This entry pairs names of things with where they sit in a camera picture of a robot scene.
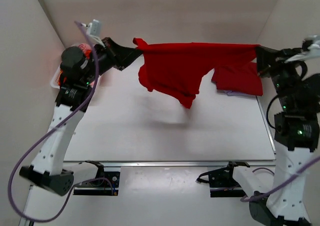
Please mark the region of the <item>bright red t shirt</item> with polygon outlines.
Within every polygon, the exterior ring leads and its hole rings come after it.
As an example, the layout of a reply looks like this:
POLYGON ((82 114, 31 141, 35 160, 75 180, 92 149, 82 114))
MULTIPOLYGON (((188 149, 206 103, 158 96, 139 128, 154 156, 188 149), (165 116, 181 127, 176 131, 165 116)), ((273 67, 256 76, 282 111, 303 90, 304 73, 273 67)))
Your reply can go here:
POLYGON ((140 84, 149 92, 158 91, 177 99, 189 109, 199 94, 202 78, 224 65, 243 65, 256 58, 255 44, 160 43, 141 38, 133 43, 143 52, 138 72, 140 84))

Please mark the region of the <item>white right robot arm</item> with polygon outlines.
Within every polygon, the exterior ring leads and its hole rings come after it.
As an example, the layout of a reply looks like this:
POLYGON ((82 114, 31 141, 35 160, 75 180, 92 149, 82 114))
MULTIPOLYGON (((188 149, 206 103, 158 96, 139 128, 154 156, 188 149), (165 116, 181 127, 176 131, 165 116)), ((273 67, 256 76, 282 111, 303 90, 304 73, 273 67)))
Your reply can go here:
POLYGON ((320 55, 320 38, 310 35, 300 48, 282 50, 258 46, 257 74, 269 77, 282 111, 275 114, 276 142, 273 186, 266 191, 246 166, 235 166, 232 178, 245 192, 251 217, 265 226, 307 226, 303 205, 306 169, 317 162, 320 126, 320 76, 307 76, 306 61, 320 55))

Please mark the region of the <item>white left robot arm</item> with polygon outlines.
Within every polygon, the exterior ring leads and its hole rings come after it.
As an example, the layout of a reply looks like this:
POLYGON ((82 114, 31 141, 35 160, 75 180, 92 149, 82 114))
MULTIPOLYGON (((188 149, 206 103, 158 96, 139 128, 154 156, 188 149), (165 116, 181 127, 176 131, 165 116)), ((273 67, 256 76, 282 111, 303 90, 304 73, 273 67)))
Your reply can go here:
POLYGON ((96 44, 90 53, 78 46, 66 48, 61 54, 59 92, 55 100, 49 136, 30 166, 23 166, 19 175, 36 186, 64 196, 76 184, 87 180, 104 179, 104 167, 96 161, 84 161, 63 167, 65 154, 75 129, 87 111, 93 94, 91 83, 111 68, 124 70, 142 51, 124 47, 111 38, 96 44))

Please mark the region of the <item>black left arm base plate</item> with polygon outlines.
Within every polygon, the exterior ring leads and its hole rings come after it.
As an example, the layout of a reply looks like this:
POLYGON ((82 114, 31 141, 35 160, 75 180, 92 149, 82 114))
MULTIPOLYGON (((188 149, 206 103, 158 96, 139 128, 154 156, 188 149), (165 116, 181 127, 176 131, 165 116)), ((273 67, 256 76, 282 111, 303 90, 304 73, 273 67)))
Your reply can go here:
POLYGON ((76 196, 118 196, 121 176, 120 167, 107 167, 100 162, 87 161, 98 167, 94 181, 79 183, 73 194, 76 196))

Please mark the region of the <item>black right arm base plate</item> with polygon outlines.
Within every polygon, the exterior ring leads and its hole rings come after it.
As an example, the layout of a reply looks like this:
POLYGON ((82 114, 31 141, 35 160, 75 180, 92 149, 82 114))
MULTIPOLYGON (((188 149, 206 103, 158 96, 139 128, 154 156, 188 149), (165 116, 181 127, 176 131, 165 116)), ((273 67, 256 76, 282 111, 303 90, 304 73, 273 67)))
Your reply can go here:
POLYGON ((246 162, 229 161, 227 166, 202 173, 196 179, 197 183, 209 184, 211 198, 236 198, 245 196, 245 192, 233 179, 235 167, 249 168, 246 162))

